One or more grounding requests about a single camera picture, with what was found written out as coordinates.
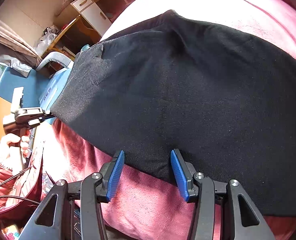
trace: cabinet door handle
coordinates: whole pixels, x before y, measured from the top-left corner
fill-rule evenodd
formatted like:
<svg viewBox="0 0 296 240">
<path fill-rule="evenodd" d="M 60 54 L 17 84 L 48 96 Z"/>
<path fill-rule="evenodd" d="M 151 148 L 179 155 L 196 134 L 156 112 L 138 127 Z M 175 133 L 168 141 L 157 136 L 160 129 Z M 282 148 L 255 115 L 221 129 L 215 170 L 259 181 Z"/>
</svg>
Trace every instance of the cabinet door handle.
<svg viewBox="0 0 296 240">
<path fill-rule="evenodd" d="M 104 20 L 106 19 L 105 15 L 104 15 L 102 12 L 100 12 L 100 16 L 101 16 Z"/>
<path fill-rule="evenodd" d="M 88 0 L 84 0 L 79 6 L 83 6 Z"/>
</svg>

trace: black fabric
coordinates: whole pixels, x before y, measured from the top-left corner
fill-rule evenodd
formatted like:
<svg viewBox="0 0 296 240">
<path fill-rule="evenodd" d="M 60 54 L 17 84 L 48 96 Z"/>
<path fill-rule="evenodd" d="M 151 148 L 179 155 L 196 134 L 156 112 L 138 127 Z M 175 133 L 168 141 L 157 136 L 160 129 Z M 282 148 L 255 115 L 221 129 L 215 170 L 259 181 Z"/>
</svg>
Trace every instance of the black fabric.
<svg viewBox="0 0 296 240">
<path fill-rule="evenodd" d="M 175 184 L 179 148 L 264 215 L 296 216 L 296 60 L 258 37 L 167 11 L 79 53 L 51 111 L 154 177 Z"/>
</svg>

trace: pink blanket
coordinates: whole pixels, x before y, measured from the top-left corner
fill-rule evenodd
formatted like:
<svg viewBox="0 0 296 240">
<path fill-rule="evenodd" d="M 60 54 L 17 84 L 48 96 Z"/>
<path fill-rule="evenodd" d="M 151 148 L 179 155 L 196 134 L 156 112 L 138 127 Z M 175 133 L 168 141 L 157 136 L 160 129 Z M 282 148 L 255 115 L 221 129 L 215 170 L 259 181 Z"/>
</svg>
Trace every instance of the pink blanket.
<svg viewBox="0 0 296 240">
<path fill-rule="evenodd" d="M 168 9 L 195 20 L 223 24 L 254 34 L 296 59 L 296 11 L 281 0 L 136 0 L 103 39 Z M 82 180 L 99 171 L 111 158 L 56 120 L 47 134 L 44 166 L 53 180 Z M 186 239 L 193 204 L 180 197 L 177 187 L 125 166 L 117 195 L 102 204 L 106 222 L 137 239 Z M 266 217 L 278 240 L 296 228 L 296 218 Z M 214 239 L 219 239 L 220 213 L 216 207 Z"/>
</svg>

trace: ribbed blue pad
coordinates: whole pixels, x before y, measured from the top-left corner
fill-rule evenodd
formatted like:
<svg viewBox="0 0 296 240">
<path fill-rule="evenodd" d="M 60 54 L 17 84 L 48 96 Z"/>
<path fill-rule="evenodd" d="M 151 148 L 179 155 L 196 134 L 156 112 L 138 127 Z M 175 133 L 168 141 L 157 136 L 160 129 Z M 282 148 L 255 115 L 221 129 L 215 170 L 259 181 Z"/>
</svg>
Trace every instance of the ribbed blue pad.
<svg viewBox="0 0 296 240">
<path fill-rule="evenodd" d="M 184 198 L 185 201 L 188 201 L 189 194 L 188 194 L 188 190 L 187 190 L 187 179 L 184 176 L 184 173 L 182 171 L 179 160 L 178 160 L 174 150 L 171 151 L 170 162 L 171 162 L 174 176 L 176 178 L 176 182 L 177 182 L 177 186 L 178 186 L 180 195 Z"/>
<path fill-rule="evenodd" d="M 121 151 L 108 182 L 108 190 L 106 195 L 108 201 L 110 201 L 116 194 L 117 186 L 119 183 L 122 168 L 124 167 L 124 163 L 125 163 L 125 153 L 124 151 Z"/>
</svg>

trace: metal screw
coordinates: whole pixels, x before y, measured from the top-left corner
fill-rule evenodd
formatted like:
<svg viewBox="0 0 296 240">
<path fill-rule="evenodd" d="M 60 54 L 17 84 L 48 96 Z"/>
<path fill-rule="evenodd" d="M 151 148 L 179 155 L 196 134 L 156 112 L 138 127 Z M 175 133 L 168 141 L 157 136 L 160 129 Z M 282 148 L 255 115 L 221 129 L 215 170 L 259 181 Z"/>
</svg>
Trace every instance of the metal screw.
<svg viewBox="0 0 296 240">
<path fill-rule="evenodd" d="M 91 175 L 91 177 L 92 177 L 93 179 L 99 179 L 99 178 L 101 177 L 101 174 L 100 174 L 99 172 L 96 172 L 96 173 L 93 173 L 93 174 Z"/>
<path fill-rule="evenodd" d="M 58 185 L 58 186 L 63 186 L 64 184 L 65 184 L 65 180 L 64 179 L 60 179 L 56 183 L 56 185 Z"/>
<path fill-rule="evenodd" d="M 201 172 L 196 172 L 196 173 L 195 173 L 195 177 L 196 177 L 197 179 L 203 179 L 203 178 L 204 178 L 204 174 L 201 173 Z"/>
<path fill-rule="evenodd" d="M 238 180 L 236 180 L 236 179 L 232 179 L 231 181 L 230 181 L 230 184 L 232 185 L 232 186 L 238 186 L 239 185 L 239 182 L 238 182 Z"/>
</svg>

